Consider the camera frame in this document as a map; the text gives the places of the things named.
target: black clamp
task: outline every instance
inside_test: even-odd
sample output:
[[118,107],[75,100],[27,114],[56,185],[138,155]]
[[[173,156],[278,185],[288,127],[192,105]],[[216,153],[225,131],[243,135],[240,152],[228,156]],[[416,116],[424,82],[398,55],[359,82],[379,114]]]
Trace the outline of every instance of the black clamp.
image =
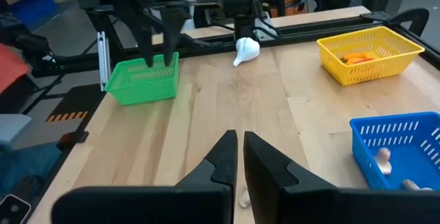
[[74,131],[66,133],[60,138],[60,141],[57,143],[56,147],[63,151],[65,148],[71,148],[75,144],[84,143],[88,136],[88,131]]
[[429,11],[425,8],[413,8],[396,14],[394,17],[383,11],[361,14],[361,17],[374,21],[382,21],[387,25],[400,25],[403,22],[411,21],[409,31],[421,36],[429,19]]

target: plastic basket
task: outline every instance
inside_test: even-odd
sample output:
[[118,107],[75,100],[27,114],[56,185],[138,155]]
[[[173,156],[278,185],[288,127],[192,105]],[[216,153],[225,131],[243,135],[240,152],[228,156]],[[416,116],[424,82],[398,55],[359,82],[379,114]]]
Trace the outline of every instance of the plastic basket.
[[[382,26],[322,38],[317,42],[322,65],[341,85],[400,74],[425,50]],[[375,60],[355,65],[341,62],[345,54],[354,52],[365,52]]]
[[[371,188],[403,190],[410,179],[420,188],[440,190],[440,116],[411,113],[350,121],[353,155]],[[383,175],[374,156],[391,151],[391,174]]]
[[170,67],[165,66],[163,55],[154,56],[152,68],[142,58],[118,63],[105,91],[123,105],[175,97],[179,87],[178,59],[175,52]]

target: green basket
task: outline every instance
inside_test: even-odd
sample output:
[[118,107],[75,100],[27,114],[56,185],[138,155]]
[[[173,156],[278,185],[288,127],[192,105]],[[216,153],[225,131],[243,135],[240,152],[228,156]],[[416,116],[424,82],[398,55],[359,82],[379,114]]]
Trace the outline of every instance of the green basket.
[[164,55],[154,56],[153,60],[151,68],[143,58],[118,63],[105,91],[123,105],[175,97],[179,88],[179,53],[173,53],[170,67],[165,66]]

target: blue basket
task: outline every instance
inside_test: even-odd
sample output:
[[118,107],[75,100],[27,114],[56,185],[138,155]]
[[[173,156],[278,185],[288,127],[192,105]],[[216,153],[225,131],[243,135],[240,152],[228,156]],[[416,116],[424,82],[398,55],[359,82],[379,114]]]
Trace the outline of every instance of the blue basket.
[[[440,190],[440,115],[433,112],[358,118],[353,129],[353,155],[373,189],[403,190],[410,179],[420,188]],[[391,151],[391,175],[383,175],[373,156]]]

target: food item in basket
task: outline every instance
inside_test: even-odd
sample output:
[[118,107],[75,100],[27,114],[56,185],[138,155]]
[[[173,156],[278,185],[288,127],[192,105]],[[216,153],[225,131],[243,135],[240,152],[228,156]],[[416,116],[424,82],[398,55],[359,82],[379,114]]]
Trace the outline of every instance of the food item in basket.
[[374,58],[350,58],[350,59],[346,62],[346,64],[347,64],[347,65],[354,65],[354,64],[357,64],[357,63],[368,62],[368,61],[371,61],[371,60],[374,60]]
[[391,174],[391,163],[390,161],[391,157],[391,151],[387,148],[380,148],[379,154],[374,156],[374,160],[377,163],[377,166],[379,166],[380,171],[384,175],[390,175]]
[[368,58],[368,56],[364,52],[356,52],[356,53],[345,54],[342,57],[342,59],[344,59],[345,61],[348,61],[350,58]]
[[249,198],[248,187],[246,187],[240,198],[240,207],[246,209],[249,206],[250,206],[250,198]]
[[433,190],[431,188],[425,187],[420,188],[417,184],[414,183],[414,181],[405,179],[402,184],[404,185],[405,189],[407,190]]

